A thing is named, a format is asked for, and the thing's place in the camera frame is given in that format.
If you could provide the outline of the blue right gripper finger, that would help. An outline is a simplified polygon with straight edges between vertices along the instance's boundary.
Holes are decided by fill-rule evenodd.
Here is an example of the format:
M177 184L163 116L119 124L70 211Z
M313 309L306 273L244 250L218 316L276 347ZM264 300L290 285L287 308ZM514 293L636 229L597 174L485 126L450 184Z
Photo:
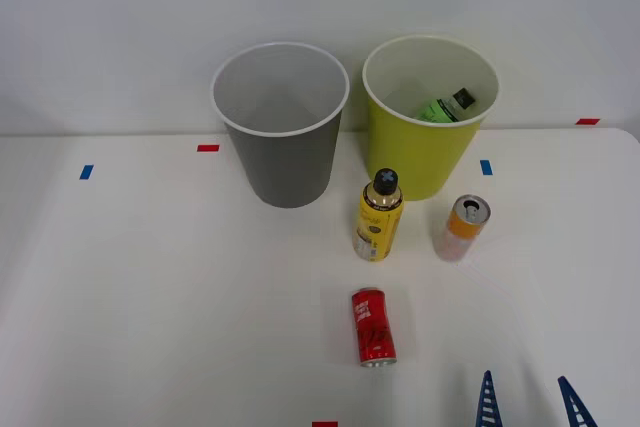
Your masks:
M502 427L502 419L499 411L499 406L495 394L493 378L491 371L484 372L482 379L482 386L479 395L477 413L476 413L476 427Z
M597 427L592 415L565 376L558 378L570 427Z

